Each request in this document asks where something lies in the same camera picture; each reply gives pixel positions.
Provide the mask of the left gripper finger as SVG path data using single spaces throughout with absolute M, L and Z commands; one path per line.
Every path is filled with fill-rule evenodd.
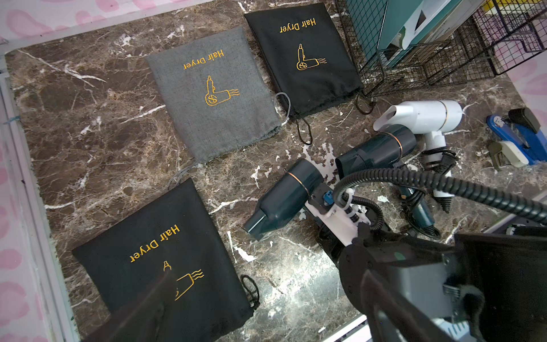
M 85 341 L 163 341 L 174 307 L 176 280 L 167 271 Z

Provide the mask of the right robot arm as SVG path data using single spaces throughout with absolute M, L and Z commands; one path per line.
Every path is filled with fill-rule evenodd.
M 319 244 L 373 336 L 438 341 L 433 319 L 466 322 L 478 341 L 546 340 L 546 228 L 458 234 L 447 246 L 360 225 L 344 244 L 321 225 Z

